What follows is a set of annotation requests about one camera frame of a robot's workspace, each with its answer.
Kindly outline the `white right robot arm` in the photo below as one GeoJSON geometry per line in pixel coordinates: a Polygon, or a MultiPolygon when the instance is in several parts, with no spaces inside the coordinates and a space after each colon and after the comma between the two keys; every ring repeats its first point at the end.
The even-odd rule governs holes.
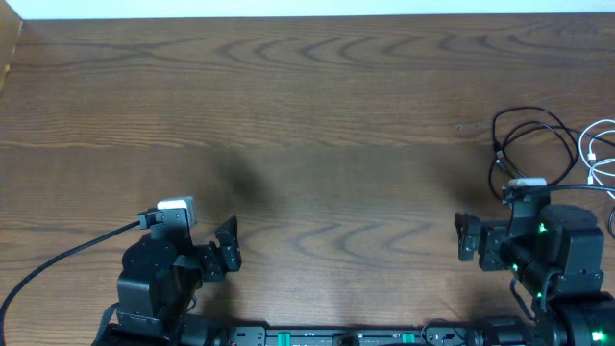
{"type": "Polygon", "coordinates": [[[482,221],[457,214],[458,257],[485,272],[508,270],[532,302],[519,318],[485,318],[469,345],[611,345],[614,297],[602,289],[604,235],[589,210],[552,203],[547,193],[509,199],[511,215],[482,221]]]}

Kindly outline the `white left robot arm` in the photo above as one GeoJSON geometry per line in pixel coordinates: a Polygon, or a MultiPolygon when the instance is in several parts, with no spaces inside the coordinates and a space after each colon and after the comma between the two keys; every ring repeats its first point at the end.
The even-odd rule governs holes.
{"type": "Polygon", "coordinates": [[[242,263],[233,215],[216,230],[217,242],[195,245],[185,210],[138,216],[148,231],[123,255],[119,301],[101,321],[95,345],[229,345],[230,329],[188,313],[195,292],[220,282],[242,263]]]}

